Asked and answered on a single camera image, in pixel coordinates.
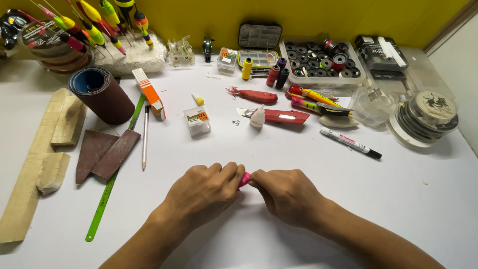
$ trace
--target green hacksaw blade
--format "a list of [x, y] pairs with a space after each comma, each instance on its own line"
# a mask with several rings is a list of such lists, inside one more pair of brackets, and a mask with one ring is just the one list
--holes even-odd
[[[134, 127], [136, 126], [136, 122], [138, 120], [138, 116], [141, 113], [141, 109], [143, 108], [144, 100], [146, 99], [146, 96], [142, 94], [140, 96], [140, 99], [138, 100], [138, 103], [136, 104], [136, 109], [134, 110], [133, 116], [131, 117], [130, 125], [128, 129], [134, 130]], [[108, 180], [108, 183], [105, 186], [105, 191], [103, 192], [103, 195], [101, 196], [101, 200], [99, 201], [98, 208], [96, 209], [95, 216], [93, 217], [93, 220], [91, 221], [90, 229], [88, 230], [87, 237], [85, 240], [87, 242], [93, 241], [95, 239], [95, 234], [96, 231], [98, 230], [99, 222], [101, 221], [101, 217], [103, 216], [103, 212], [105, 211], [106, 208], [106, 203], [108, 203], [109, 195], [111, 194], [111, 190], [113, 189], [113, 185], [115, 184], [116, 176], [118, 175], [118, 170], [111, 176], [111, 178]]]

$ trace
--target marker pen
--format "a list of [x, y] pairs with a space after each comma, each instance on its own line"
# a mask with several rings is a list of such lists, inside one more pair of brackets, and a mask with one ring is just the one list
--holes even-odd
[[334, 138], [335, 140], [337, 141], [340, 141], [358, 151], [361, 151], [362, 153], [365, 153], [366, 155], [372, 157], [372, 158], [375, 158], [375, 159], [380, 159], [382, 158], [382, 154], [376, 152], [375, 150], [373, 149], [370, 149], [369, 147], [366, 147], [362, 144], [360, 144], [359, 142], [355, 142], [353, 141], [352, 139], [346, 137], [346, 136], [343, 136], [339, 133], [336, 133], [332, 130], [330, 130], [329, 128], [325, 128], [325, 127], [322, 127], [322, 129], [320, 129], [320, 132], [331, 137], [331, 138]]

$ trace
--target red utility knife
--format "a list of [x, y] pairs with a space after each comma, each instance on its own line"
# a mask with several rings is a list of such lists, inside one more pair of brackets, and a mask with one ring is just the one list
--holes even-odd
[[[245, 109], [245, 108], [236, 108], [239, 115], [248, 117], [257, 109]], [[295, 124], [304, 124], [305, 120], [310, 116], [308, 113], [290, 110], [290, 111], [283, 111], [283, 110], [272, 110], [272, 109], [264, 109], [264, 114], [266, 116], [266, 121], [269, 122], [277, 122], [277, 123], [295, 123]]]

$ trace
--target orange and white box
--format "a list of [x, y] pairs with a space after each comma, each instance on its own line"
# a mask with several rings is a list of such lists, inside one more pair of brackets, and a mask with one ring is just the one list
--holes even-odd
[[166, 119], [166, 115], [164, 114], [163, 102], [161, 102], [161, 98], [159, 98], [158, 93], [151, 85], [151, 82], [144, 73], [143, 69], [135, 69], [132, 71], [132, 73], [134, 75], [134, 78], [136, 79], [136, 84], [138, 85], [138, 88], [140, 88], [140, 91], [142, 91], [144, 95], [146, 95], [146, 99], [148, 99], [148, 102], [151, 104], [151, 112], [153, 113], [153, 115], [160, 115], [162, 120]]

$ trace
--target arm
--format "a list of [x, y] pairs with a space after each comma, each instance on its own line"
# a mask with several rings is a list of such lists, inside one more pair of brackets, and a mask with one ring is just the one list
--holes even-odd
[[191, 167], [171, 187], [145, 224], [100, 269], [156, 269], [196, 228], [210, 222], [239, 196], [243, 165]]
[[370, 268], [444, 268], [404, 238], [322, 196], [298, 169], [258, 170], [250, 180], [273, 215], [346, 247]]

